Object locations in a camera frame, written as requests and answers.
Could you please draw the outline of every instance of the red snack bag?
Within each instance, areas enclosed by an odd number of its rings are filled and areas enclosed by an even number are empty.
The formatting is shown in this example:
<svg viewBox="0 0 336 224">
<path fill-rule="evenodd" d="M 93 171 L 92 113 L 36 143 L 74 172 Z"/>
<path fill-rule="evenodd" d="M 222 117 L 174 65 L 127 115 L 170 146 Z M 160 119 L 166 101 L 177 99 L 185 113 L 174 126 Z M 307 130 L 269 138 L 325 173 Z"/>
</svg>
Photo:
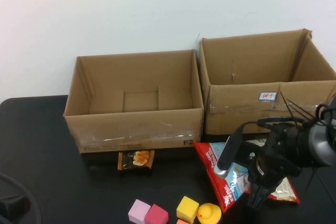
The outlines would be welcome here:
<svg viewBox="0 0 336 224">
<path fill-rule="evenodd" d="M 202 162 L 206 166 L 219 205 L 223 212 L 225 212 L 247 189 L 249 189 L 248 170 L 241 165 L 232 163 L 227 177 L 219 178 L 214 173 L 214 167 L 222 153 L 225 143 L 193 142 L 193 144 Z M 287 178 L 283 180 L 277 190 L 272 193 L 269 198 L 299 202 L 299 199 Z"/>
</svg>

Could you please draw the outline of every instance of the rubber duck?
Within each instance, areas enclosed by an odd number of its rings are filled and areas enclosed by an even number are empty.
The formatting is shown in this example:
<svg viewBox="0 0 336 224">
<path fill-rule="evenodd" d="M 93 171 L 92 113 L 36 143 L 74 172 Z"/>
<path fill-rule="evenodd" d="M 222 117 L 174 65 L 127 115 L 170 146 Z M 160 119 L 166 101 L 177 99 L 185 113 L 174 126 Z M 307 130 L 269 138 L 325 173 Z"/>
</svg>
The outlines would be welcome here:
<svg viewBox="0 0 336 224">
<path fill-rule="evenodd" d="M 217 224 L 222 216 L 222 210 L 217 205 L 205 203 L 199 207 L 196 215 L 201 224 Z"/>
</svg>

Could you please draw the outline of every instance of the magenta foam cube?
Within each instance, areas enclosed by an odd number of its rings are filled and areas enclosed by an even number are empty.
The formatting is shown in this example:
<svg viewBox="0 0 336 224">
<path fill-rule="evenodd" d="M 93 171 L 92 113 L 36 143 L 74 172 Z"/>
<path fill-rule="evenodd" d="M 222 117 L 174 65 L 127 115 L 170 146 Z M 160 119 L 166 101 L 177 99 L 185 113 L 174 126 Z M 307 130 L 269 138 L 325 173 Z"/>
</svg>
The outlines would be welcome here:
<svg viewBox="0 0 336 224">
<path fill-rule="evenodd" d="M 154 204 L 151 209 L 149 209 L 145 217 L 145 224 L 167 224 L 167 222 L 168 212 L 156 204 Z"/>
<path fill-rule="evenodd" d="M 128 218 L 136 224 L 145 224 L 145 216 L 150 208 L 150 205 L 136 199 L 131 210 L 128 212 Z"/>
</svg>

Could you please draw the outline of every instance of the foam block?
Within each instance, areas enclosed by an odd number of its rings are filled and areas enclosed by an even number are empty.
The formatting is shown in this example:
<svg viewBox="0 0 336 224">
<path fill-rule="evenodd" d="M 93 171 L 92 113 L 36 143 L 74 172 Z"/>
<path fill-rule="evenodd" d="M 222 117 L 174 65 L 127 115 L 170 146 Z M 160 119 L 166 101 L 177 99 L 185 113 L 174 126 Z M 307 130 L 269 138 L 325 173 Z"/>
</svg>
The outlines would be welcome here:
<svg viewBox="0 0 336 224">
<path fill-rule="evenodd" d="M 130 221 L 136 224 L 145 224 L 145 216 L 150 208 L 150 205 L 136 199 L 131 210 L 128 212 Z"/>
<path fill-rule="evenodd" d="M 149 209 L 145 217 L 145 224 L 166 224 L 167 222 L 168 212 L 156 204 L 154 204 L 151 209 Z"/>
<path fill-rule="evenodd" d="M 188 223 L 184 222 L 183 220 L 178 220 L 176 224 L 188 224 Z"/>
<path fill-rule="evenodd" d="M 194 223 L 198 207 L 199 204 L 196 201 L 184 196 L 176 209 L 176 215 L 179 219 L 192 224 Z"/>
</svg>

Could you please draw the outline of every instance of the open cardboard box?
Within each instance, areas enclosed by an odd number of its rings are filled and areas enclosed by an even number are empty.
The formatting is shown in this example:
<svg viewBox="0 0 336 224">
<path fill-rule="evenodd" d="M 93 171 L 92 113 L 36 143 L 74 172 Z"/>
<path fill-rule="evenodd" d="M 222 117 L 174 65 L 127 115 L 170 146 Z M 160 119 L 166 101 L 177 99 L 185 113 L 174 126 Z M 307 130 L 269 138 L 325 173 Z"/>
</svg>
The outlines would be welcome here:
<svg viewBox="0 0 336 224">
<path fill-rule="evenodd" d="M 203 39 L 199 56 L 206 134 L 231 134 L 247 121 L 289 116 L 280 92 L 309 112 L 336 93 L 336 74 L 306 29 Z M 244 133 L 264 131 L 250 124 Z"/>
<path fill-rule="evenodd" d="M 81 153 L 192 146 L 203 124 L 195 52 L 77 57 L 64 116 Z"/>
</svg>

